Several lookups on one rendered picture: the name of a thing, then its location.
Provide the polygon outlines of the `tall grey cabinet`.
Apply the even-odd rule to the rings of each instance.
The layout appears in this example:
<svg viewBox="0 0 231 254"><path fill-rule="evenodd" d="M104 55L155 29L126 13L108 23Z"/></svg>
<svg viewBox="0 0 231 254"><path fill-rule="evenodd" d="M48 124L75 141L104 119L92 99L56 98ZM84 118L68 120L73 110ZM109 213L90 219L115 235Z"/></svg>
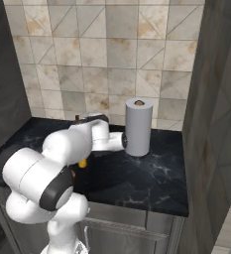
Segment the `tall grey cabinet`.
<svg viewBox="0 0 231 254"><path fill-rule="evenodd" d="M177 254L211 254L231 210L231 0L206 0L182 128L189 216Z"/></svg>

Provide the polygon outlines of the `grey cupboard door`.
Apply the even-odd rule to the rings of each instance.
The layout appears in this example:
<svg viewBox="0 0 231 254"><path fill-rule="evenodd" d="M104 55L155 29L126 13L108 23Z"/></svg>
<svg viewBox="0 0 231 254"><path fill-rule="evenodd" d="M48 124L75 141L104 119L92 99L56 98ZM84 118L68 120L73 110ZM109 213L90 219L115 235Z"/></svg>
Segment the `grey cupboard door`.
<svg viewBox="0 0 231 254"><path fill-rule="evenodd" d="M90 254L167 254L169 239L155 241L121 233L92 229L82 222L81 232L87 228Z"/></svg>

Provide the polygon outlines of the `grey paper towel roll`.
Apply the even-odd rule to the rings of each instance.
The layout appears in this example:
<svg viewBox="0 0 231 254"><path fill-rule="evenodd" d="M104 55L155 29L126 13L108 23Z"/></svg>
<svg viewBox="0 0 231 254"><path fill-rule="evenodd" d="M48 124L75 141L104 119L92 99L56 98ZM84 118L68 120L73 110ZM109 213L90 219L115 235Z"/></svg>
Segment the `grey paper towel roll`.
<svg viewBox="0 0 231 254"><path fill-rule="evenodd" d="M126 153L143 157L149 153L153 117L153 102L135 97L126 101Z"/></svg>

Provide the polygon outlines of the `dark grey fridge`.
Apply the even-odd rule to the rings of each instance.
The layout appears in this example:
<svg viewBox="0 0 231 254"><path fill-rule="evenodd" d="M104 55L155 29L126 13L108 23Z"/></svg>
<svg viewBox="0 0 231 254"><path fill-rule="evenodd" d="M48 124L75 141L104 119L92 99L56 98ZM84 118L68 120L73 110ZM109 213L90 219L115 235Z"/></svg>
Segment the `dark grey fridge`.
<svg viewBox="0 0 231 254"><path fill-rule="evenodd" d="M30 118L5 6L0 0L0 147Z"/></svg>

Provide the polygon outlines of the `narrow grey drawer front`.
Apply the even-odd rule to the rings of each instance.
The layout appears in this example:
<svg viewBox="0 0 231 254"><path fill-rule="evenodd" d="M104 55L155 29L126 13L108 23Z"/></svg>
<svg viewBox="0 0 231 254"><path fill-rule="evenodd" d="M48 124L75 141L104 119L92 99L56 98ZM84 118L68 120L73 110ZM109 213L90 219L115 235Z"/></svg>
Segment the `narrow grey drawer front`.
<svg viewBox="0 0 231 254"><path fill-rule="evenodd" d="M169 235L172 230L173 216L169 214L148 212L146 229L151 232Z"/></svg>

